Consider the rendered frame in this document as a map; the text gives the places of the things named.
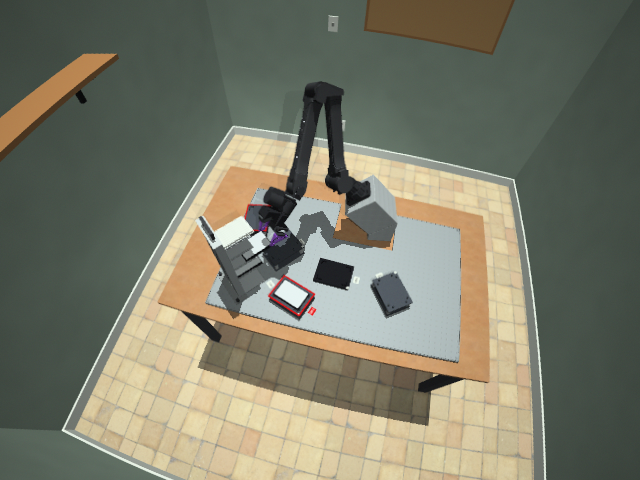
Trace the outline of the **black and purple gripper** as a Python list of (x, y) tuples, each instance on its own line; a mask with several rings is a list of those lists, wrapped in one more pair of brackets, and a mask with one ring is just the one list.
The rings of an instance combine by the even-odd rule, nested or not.
[[(268, 224), (268, 223), (269, 223), (269, 224)], [(285, 222), (284, 222), (284, 223), (285, 223)], [(265, 225), (264, 225), (264, 226), (263, 226), (263, 228), (262, 228), (263, 223), (261, 223), (261, 221), (259, 220), (259, 232), (260, 232), (260, 231), (263, 231), (263, 230), (264, 230), (268, 225), (269, 225), (269, 226), (271, 227), (271, 229), (275, 232), (275, 233), (274, 233), (274, 235), (273, 235), (273, 237), (272, 237), (272, 240), (271, 240), (270, 246), (273, 246), (273, 245), (275, 245), (277, 242), (279, 242), (279, 241), (281, 241), (281, 240), (283, 240), (283, 239), (285, 239), (285, 238), (287, 238), (287, 237), (288, 237), (288, 236), (286, 235), (286, 233), (279, 232), (279, 231), (281, 231), (281, 230), (284, 230), (285, 232), (288, 232), (289, 228), (288, 228), (284, 223), (283, 223), (283, 225), (282, 225), (282, 226), (276, 226), (276, 225), (272, 222), (272, 220), (270, 220), (270, 221), (266, 222), (266, 223), (265, 223)], [(277, 239), (277, 238), (278, 238), (278, 239)], [(277, 240), (276, 240), (276, 239), (277, 239)], [(276, 240), (276, 241), (275, 241), (275, 240)], [(275, 242), (274, 242), (274, 241), (275, 241)]]

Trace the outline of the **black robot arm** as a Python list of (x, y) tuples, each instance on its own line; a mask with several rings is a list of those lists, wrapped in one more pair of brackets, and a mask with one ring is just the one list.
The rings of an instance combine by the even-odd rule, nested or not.
[[(300, 201), (306, 193), (309, 161), (318, 118), (323, 103), (325, 106), (329, 151), (329, 167), (327, 168), (328, 174), (325, 177), (326, 186), (332, 189), (333, 192), (337, 191), (337, 194), (339, 195), (346, 193), (348, 206), (352, 206), (371, 196), (370, 182), (365, 181), (361, 183), (357, 181), (357, 183), (353, 177), (349, 176), (349, 170), (346, 170), (341, 115), (341, 95), (344, 95), (344, 90), (342, 88), (327, 82), (319, 81), (308, 83), (306, 85), (303, 96), (303, 115), (293, 164), (290, 169), (285, 190), (290, 194), (282, 191), (281, 189), (269, 187), (264, 195), (263, 202), (270, 206), (262, 205), (258, 212), (261, 223), (266, 223), (272, 220), (276, 226), (282, 226), (288, 218), (285, 214), (290, 215), (297, 205), (295, 199)], [(285, 214), (281, 213), (278, 208)]]

